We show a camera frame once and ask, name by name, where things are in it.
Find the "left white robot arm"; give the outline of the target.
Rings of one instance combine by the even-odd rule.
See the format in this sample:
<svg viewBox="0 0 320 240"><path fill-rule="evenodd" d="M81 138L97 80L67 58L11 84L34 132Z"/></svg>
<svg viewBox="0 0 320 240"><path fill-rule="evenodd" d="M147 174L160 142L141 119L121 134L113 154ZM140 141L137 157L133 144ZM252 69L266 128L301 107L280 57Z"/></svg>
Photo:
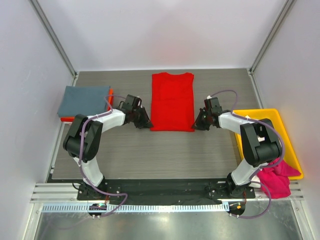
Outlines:
<svg viewBox="0 0 320 240"><path fill-rule="evenodd" d="M115 127L133 123L137 129L150 129L153 124L138 96L127 95L113 108L107 103L107 111L95 115L78 114L65 136L63 149L77 163L82 175L78 193L101 199L103 196L123 196L107 193L106 179L97 160L102 134Z"/></svg>

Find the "red t shirt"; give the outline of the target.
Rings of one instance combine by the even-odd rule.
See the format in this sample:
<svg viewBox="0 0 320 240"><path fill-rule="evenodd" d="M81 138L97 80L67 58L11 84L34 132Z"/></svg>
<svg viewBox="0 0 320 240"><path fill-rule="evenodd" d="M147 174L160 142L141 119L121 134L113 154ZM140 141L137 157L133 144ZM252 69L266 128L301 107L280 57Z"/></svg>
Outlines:
<svg viewBox="0 0 320 240"><path fill-rule="evenodd" d="M192 128L195 122L194 77L190 72L152 75L151 131L195 131Z"/></svg>

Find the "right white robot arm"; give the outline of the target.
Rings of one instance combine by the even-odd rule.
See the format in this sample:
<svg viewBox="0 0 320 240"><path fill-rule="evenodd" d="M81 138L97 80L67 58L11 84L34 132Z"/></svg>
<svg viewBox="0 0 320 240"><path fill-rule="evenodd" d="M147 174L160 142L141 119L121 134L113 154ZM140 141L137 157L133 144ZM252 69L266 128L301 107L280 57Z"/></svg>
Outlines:
<svg viewBox="0 0 320 240"><path fill-rule="evenodd" d="M243 159L226 177L226 191L232 198L239 198L252 183L259 171L275 160L284 158L283 140L270 119L252 119L223 110L218 98L204 100L192 128L208 131L211 126L240 135Z"/></svg>

